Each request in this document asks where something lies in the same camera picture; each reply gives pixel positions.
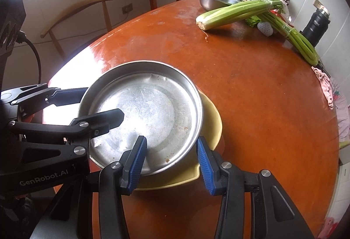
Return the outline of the round steel pan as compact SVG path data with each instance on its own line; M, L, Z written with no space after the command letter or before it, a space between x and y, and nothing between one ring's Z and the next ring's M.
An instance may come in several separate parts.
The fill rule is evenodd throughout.
M79 116L120 109L124 120L93 138L89 157L103 168L130 150L139 135L147 139L141 174L150 176L176 165L194 146L203 123L203 105L195 84L171 65L133 61L118 65L85 92Z

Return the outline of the yellow plate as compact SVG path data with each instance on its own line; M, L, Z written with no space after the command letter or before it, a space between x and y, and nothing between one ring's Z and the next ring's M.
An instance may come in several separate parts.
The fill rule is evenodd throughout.
M204 136L211 150L217 150L220 154L224 150L222 139L222 120L215 104L202 91L199 92L203 103L203 125L200 132ZM159 190L180 186L198 179L200 176L200 165L196 156L196 148L180 160L175 166L152 176L141 177L137 190Z

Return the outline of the pink patterned cloth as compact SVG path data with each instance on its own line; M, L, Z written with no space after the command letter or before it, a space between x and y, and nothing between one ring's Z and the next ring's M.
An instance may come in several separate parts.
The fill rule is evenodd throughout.
M324 73L322 70L312 67L313 72L315 73L323 95L327 101L328 107L333 110L334 109L334 104L333 104L333 92L332 92L332 86L331 86L331 79L327 76L326 73Z

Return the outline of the large celery bunch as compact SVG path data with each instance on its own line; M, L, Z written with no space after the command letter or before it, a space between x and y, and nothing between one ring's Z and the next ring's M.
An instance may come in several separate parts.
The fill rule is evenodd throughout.
M196 18L196 24L202 31L229 25L236 21L246 20L271 10L283 10L283 0L250 0L242 1L227 7L207 11Z

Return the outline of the white foam net fruit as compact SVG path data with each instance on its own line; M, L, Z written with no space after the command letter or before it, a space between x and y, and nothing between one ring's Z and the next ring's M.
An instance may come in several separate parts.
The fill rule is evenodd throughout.
M273 28L269 22L261 21L257 24L257 28L266 37L273 35Z

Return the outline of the black thermos flask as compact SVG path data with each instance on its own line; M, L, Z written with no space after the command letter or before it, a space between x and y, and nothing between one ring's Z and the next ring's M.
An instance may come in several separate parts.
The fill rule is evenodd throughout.
M318 8L311 16L308 24L300 33L311 43L313 47L319 43L328 29L330 14L324 7Z

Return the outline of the wall power socket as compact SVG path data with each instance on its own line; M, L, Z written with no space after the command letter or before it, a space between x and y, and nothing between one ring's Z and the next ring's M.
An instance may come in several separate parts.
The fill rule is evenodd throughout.
M129 14L133 10L133 4L129 3L122 7L122 14Z

